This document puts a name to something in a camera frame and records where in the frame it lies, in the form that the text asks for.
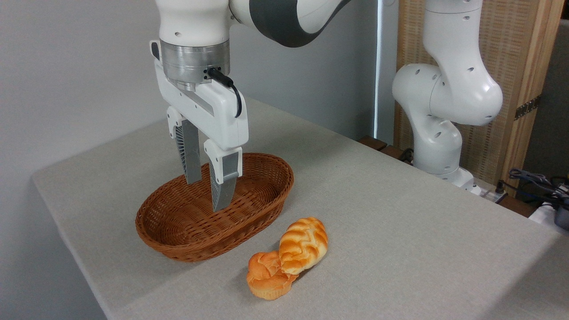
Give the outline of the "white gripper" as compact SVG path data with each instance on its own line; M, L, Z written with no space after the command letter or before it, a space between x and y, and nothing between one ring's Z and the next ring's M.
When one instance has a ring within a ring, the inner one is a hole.
M202 180L198 130L209 139L213 211L228 207L243 175L249 138L246 103L230 72L229 40L204 47L150 42L159 91L169 104L169 133L176 142L187 184Z

